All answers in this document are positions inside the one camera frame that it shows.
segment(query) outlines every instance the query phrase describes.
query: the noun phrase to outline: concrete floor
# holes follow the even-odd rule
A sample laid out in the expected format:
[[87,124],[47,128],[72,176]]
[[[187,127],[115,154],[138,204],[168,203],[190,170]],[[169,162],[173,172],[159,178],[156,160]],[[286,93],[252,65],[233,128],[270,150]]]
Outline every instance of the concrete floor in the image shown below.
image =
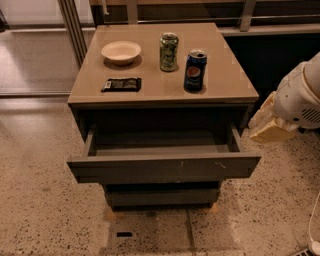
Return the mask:
[[[70,90],[77,67],[66,35],[32,34],[0,34],[0,89]],[[55,56],[52,36],[64,54]],[[285,256],[307,247],[320,190],[316,134],[260,145],[246,130],[245,150],[262,159],[251,178],[224,182],[211,209],[114,213],[102,188],[77,184],[66,165],[83,148],[66,100],[0,100],[0,255]],[[320,240],[320,207],[311,232]]]

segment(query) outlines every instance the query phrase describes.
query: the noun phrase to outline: can lid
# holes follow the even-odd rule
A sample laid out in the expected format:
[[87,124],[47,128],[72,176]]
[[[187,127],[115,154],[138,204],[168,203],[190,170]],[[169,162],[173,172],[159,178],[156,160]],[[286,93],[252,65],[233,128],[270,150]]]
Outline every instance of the can lid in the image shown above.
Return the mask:
[[166,40],[174,40],[177,39],[178,36],[173,32],[165,32],[162,34],[162,38]]
[[190,51],[189,55],[196,59],[203,59],[207,57],[207,53],[200,49],[193,49]]

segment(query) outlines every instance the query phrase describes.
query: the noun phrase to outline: white bowl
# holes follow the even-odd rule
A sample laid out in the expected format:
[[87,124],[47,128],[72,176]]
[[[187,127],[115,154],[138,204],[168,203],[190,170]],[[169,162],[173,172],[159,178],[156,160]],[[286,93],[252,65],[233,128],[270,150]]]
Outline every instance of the white bowl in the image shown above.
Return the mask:
[[141,47],[133,42],[118,41],[107,44],[101,54],[116,65],[128,65],[133,62],[141,52]]

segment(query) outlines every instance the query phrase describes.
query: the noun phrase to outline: cabinet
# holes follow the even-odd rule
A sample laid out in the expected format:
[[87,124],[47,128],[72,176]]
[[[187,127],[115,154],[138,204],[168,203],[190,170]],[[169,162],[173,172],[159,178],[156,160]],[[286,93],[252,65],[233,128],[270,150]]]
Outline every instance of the cabinet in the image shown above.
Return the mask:
[[[159,69],[162,32],[179,36],[178,70]],[[104,60],[103,46],[134,41],[142,53],[129,66]],[[183,89],[186,57],[208,53],[204,89]],[[139,92],[102,93],[107,78],[140,77]],[[98,27],[68,100],[85,141],[68,160],[80,183],[99,183],[112,208],[212,205],[221,183],[249,178],[258,153],[240,136],[258,95],[214,24]]]

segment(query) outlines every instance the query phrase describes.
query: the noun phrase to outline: cable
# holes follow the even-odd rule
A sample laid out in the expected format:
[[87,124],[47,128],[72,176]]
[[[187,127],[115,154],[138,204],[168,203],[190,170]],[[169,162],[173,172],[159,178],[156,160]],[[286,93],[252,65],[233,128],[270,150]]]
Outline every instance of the cable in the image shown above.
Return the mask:
[[320,192],[318,193],[316,202],[315,202],[315,204],[314,204],[314,207],[313,207],[313,210],[312,210],[312,213],[311,213],[310,221],[309,221],[308,233],[309,233],[309,238],[310,238],[311,242],[314,242],[314,240],[313,240],[313,238],[312,238],[312,236],[311,236],[311,231],[310,231],[310,230],[311,230],[311,221],[312,221],[312,217],[313,217],[313,215],[314,215],[314,212],[315,212],[315,210],[316,210],[316,206],[317,206],[317,203],[318,203],[318,201],[319,201],[319,197],[320,197]]

